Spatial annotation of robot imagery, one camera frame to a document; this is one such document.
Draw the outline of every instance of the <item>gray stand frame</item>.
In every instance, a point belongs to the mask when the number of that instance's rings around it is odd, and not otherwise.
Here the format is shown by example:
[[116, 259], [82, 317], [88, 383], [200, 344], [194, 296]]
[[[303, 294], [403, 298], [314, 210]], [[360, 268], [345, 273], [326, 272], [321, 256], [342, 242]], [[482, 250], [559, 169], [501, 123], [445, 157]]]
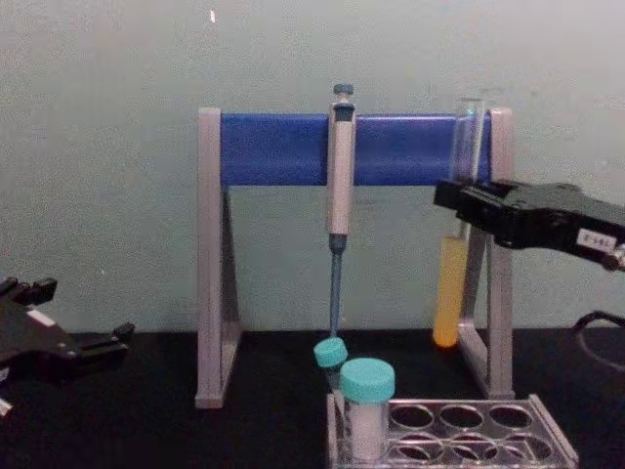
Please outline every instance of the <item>gray stand frame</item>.
[[[492, 179], [510, 179], [514, 136], [512, 113], [492, 109]], [[474, 323], [479, 272], [486, 250], [488, 343]], [[197, 408], [224, 406], [241, 336], [228, 193], [221, 183], [221, 111], [203, 107], [198, 114], [197, 158]], [[492, 236], [471, 227], [460, 348], [489, 399], [511, 399], [512, 254]]]

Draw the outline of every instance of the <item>yellow liquid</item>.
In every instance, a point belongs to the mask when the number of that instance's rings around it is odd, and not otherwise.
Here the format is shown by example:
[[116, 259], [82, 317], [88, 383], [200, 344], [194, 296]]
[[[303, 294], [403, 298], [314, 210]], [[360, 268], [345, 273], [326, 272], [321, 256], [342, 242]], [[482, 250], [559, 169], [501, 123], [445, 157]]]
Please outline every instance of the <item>yellow liquid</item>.
[[440, 244], [438, 303], [434, 341], [439, 347], [452, 347], [458, 342], [458, 324], [467, 272], [467, 242], [446, 236]]

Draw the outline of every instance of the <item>light green wall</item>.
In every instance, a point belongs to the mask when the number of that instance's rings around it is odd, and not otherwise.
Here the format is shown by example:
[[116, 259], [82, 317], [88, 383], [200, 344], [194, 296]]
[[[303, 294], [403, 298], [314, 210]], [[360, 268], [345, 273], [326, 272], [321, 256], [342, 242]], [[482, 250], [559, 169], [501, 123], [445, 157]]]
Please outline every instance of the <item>light green wall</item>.
[[[216, 22], [210, 21], [210, 11]], [[195, 323], [195, 116], [449, 110], [481, 95], [517, 120], [519, 178], [625, 204], [619, 3], [50, 0], [0, 2], [0, 272], [61, 281], [42, 307], [71, 330]], [[430, 326], [432, 189], [363, 188], [346, 254], [353, 327]], [[232, 194], [245, 325], [324, 327], [321, 189]], [[620, 312], [623, 278], [515, 254], [516, 325]]]

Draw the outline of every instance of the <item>black table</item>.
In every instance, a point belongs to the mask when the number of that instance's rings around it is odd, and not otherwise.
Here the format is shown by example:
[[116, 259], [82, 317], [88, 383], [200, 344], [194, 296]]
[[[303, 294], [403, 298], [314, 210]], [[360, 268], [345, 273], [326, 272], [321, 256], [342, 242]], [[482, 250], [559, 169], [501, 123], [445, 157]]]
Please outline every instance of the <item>black table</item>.
[[[625, 349], [622, 329], [590, 333], [612, 353]], [[193, 407], [190, 333], [138, 334], [122, 369], [64, 388], [6, 386], [2, 397], [15, 408], [0, 423], [0, 468], [321, 468], [327, 390], [312, 349], [323, 336], [244, 334], [221, 410]], [[431, 331], [343, 337], [351, 352], [395, 367], [399, 398], [481, 397], [459, 352], [437, 350]], [[625, 467], [625, 374], [588, 359], [568, 330], [516, 330], [514, 356], [518, 397], [540, 397], [581, 467]]]

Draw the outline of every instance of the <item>pipette stand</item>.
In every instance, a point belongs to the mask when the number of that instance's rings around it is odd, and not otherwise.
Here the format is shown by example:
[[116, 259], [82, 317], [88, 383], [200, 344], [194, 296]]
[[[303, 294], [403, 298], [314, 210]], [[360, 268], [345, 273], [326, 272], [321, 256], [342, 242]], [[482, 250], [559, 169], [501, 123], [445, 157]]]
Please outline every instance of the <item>pipette stand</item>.
[[[357, 186], [433, 186], [449, 174], [455, 118], [359, 115]], [[231, 114], [206, 107], [198, 115], [197, 307], [198, 408], [224, 405], [241, 336], [228, 186], [324, 186], [327, 114]], [[512, 114], [492, 109], [484, 121], [479, 179], [510, 179]], [[460, 348], [489, 399], [511, 399], [512, 254], [472, 228]], [[488, 346], [474, 323], [486, 253]]]

